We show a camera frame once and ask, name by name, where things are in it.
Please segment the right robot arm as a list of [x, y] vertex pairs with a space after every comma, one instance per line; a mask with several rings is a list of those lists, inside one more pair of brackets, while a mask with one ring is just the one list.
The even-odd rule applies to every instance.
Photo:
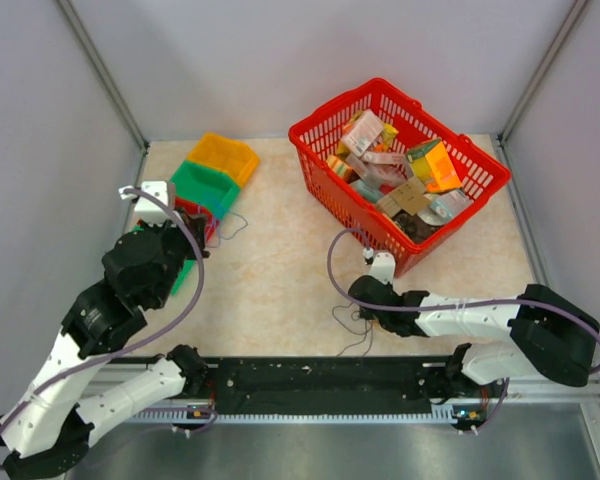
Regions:
[[463, 336], [447, 364], [447, 384], [467, 396], [497, 379], [538, 373], [570, 387], [583, 387], [593, 371], [600, 324], [541, 284], [511, 298], [462, 300], [426, 290], [398, 294], [370, 275], [348, 290], [364, 319], [400, 337]]

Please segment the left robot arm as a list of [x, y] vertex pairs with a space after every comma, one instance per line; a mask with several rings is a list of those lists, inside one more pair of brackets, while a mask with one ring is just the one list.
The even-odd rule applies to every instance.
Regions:
[[48, 479], [77, 465], [119, 424], [145, 408], [206, 387], [208, 366], [197, 350], [178, 345], [142, 374], [94, 397], [84, 390], [96, 373], [165, 306], [186, 261], [204, 257], [203, 215], [179, 214], [159, 224], [141, 221], [102, 258], [103, 278], [80, 293], [65, 315], [52, 350], [23, 408], [0, 416], [1, 467], [11, 479]]

